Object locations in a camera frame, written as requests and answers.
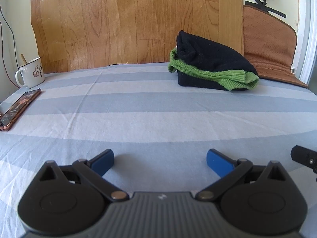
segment red wire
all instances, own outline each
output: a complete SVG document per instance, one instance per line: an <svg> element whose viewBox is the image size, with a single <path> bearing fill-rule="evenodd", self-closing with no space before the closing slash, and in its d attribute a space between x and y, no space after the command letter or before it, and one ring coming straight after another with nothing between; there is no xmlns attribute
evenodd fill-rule
<svg viewBox="0 0 317 238"><path fill-rule="evenodd" d="M1 54L2 54L2 62L3 62L4 69L5 69L5 73L7 74L9 81L10 81L14 86L16 86L17 88L20 88L19 86L17 86L16 84L14 84L14 82L10 79L9 74L8 74L7 69L6 69L6 67L5 67L5 64L4 64L4 56L3 56L3 36L2 36L2 23L1 23L1 20L0 20L0 30L1 30L1 43L2 43L2 52L1 52Z"/></svg>

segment mug handle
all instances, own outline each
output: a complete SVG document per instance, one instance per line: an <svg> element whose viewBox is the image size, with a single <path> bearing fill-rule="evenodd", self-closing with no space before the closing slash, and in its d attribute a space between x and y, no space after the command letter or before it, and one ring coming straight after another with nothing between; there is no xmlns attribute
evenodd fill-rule
<svg viewBox="0 0 317 238"><path fill-rule="evenodd" d="M18 80L18 73L19 73L19 72L22 72L22 71L23 71L23 70L18 70L18 71L15 73L15 80L16 80L17 84L18 84L20 87L26 87L26 86L27 86L26 84L22 85L22 84L19 82L19 80Z"/></svg>

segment white stripe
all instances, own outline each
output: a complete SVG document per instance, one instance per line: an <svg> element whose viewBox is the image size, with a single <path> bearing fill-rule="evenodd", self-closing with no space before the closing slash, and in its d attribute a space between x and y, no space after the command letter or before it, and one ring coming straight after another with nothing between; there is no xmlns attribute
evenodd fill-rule
<svg viewBox="0 0 317 238"><path fill-rule="evenodd" d="M268 97L283 97L317 101L317 96L310 92L299 90L261 86L259 85L254 90L245 92L229 92L216 89L182 87L177 81L124 81L124 82L105 82L94 84L82 84L74 86L57 87L51 89L43 89L42 94L37 98L50 99L80 95L94 94L113 94L113 93L218 93L218 94L242 94L242 95L259 95ZM8 97L5 102L14 103L21 94L13 94Z"/></svg>
<svg viewBox="0 0 317 238"><path fill-rule="evenodd" d="M316 174L308 167L301 167L289 172L289 175L296 183L297 187L304 196L308 208L317 204L317 183Z"/></svg>
<svg viewBox="0 0 317 238"><path fill-rule="evenodd" d="M23 115L8 134L110 142L209 141L303 133L317 113L164 112Z"/></svg>
<svg viewBox="0 0 317 238"><path fill-rule="evenodd" d="M106 67L98 70L87 70L80 72L67 72L48 76L47 80L67 80L80 77L95 76L101 74L118 74L118 73L141 73L141 72L167 72L167 65L164 66L131 66L131 67Z"/></svg>
<svg viewBox="0 0 317 238"><path fill-rule="evenodd" d="M35 173L2 160L0 161L0 168L0 200L16 210Z"/></svg>

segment smartphone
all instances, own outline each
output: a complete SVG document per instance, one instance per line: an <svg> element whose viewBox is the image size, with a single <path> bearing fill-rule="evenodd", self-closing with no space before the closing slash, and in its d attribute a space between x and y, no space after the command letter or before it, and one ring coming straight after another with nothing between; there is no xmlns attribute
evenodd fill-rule
<svg viewBox="0 0 317 238"><path fill-rule="evenodd" d="M25 92L0 118L0 131L8 131L28 105L41 94L41 89Z"/></svg>

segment mug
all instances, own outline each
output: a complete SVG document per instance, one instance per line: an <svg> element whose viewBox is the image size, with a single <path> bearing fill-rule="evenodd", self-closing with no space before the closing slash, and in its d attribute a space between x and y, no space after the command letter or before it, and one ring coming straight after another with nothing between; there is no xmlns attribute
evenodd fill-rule
<svg viewBox="0 0 317 238"><path fill-rule="evenodd" d="M21 73L24 85L19 82L18 73ZM41 84L45 80L41 58L38 57L26 65L21 66L20 70L15 73L15 80L20 87L26 88L33 88Z"/></svg>

